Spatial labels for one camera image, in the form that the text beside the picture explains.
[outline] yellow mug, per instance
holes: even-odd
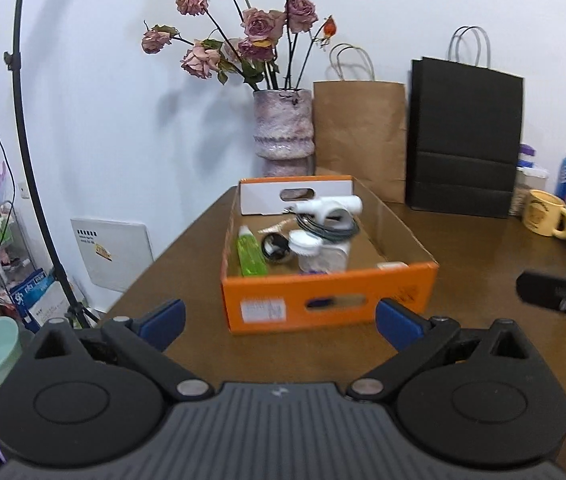
[[[565,217],[565,227],[559,231],[561,216]],[[523,213],[523,225],[533,233],[542,236],[556,236],[561,240],[566,240],[565,202],[545,191],[531,190]]]

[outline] gray ribbed panel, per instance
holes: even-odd
[[[566,480],[553,464],[450,466],[410,444],[376,404],[333,384],[226,384],[174,408],[145,446],[109,465],[48,471],[11,462],[0,480]]]

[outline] paper bag handle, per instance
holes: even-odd
[[[340,48],[340,50],[336,54],[336,61],[335,61],[333,56],[334,56],[334,53],[336,52],[336,49],[338,49],[338,48]],[[345,75],[343,73],[343,67],[340,63],[340,55],[343,52],[345,52],[346,50],[351,50],[351,49],[357,51],[359,53],[361,59],[363,59],[364,63],[366,64],[365,68],[369,72],[370,80],[376,81],[376,73],[374,72],[374,64],[372,63],[372,59],[369,57],[369,54],[367,53],[367,51],[364,48],[352,45],[350,43],[339,43],[338,45],[335,45],[330,50],[330,66],[334,69],[334,72],[336,72],[336,75],[338,75],[338,79],[340,79],[341,81],[345,81]]]
[[[485,38],[485,45],[486,45],[486,50],[487,50],[487,68],[491,68],[492,67],[492,44],[490,43],[490,37],[487,35],[487,32],[485,31],[485,29],[482,28],[482,27],[479,27],[478,25],[473,25],[471,27],[468,27],[468,26],[459,27],[454,31],[454,34],[452,35],[452,39],[449,41],[449,46],[447,47],[447,60],[448,61],[452,60],[452,46],[454,45],[454,40],[456,40],[456,62],[457,63],[460,62],[459,49],[460,49],[460,46],[461,46],[461,40],[463,39],[463,36],[465,35],[466,32],[472,31],[474,33],[474,36],[476,37],[476,44],[478,46],[477,53],[476,53],[476,62],[474,63],[474,66],[478,66],[479,63],[480,63],[480,53],[481,53],[481,47],[482,47],[482,43],[480,42],[480,36],[479,36],[479,33],[477,32],[478,30],[480,30],[480,32],[483,34],[483,36]]]

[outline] brown paper bag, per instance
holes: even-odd
[[[341,79],[343,71],[338,58],[348,48],[352,46],[342,49],[336,55],[336,63],[332,63]],[[369,65],[373,79],[374,69],[371,62]],[[317,171],[355,176],[384,202],[404,203],[405,103],[405,85],[401,83],[315,82]]]

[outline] purple lid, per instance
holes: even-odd
[[[531,146],[529,146],[528,144],[521,144],[518,153],[522,153],[523,155],[534,156],[536,155],[536,150]]]

